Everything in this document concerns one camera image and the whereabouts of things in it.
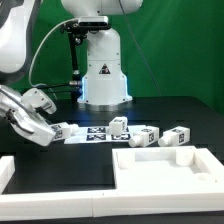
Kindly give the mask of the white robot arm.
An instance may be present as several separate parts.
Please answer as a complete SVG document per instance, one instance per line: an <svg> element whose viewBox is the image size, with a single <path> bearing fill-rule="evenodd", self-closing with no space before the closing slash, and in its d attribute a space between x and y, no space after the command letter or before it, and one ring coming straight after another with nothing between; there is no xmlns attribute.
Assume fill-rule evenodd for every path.
<svg viewBox="0 0 224 224"><path fill-rule="evenodd" d="M41 146L75 135L78 126L66 122L48 124L39 114L56 111L53 101L36 85L21 94L8 87L32 73L36 54L31 34L43 0L0 0L0 118L20 136ZM137 11L143 0L61 0L73 18L58 24L70 34L72 47L87 43L87 73L74 83L81 89L78 104L111 111L129 103L127 78L121 70L120 36L111 27L110 15Z"/></svg>

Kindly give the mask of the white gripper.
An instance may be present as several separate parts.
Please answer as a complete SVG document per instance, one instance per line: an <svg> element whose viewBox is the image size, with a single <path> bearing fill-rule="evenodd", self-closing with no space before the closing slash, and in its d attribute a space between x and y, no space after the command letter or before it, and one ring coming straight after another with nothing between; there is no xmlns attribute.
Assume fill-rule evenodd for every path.
<svg viewBox="0 0 224 224"><path fill-rule="evenodd" d="M41 146L48 146L56 133L38 112L53 114L54 102L42 91L32 88L24 94L0 85L0 117L7 120L15 132Z"/></svg>

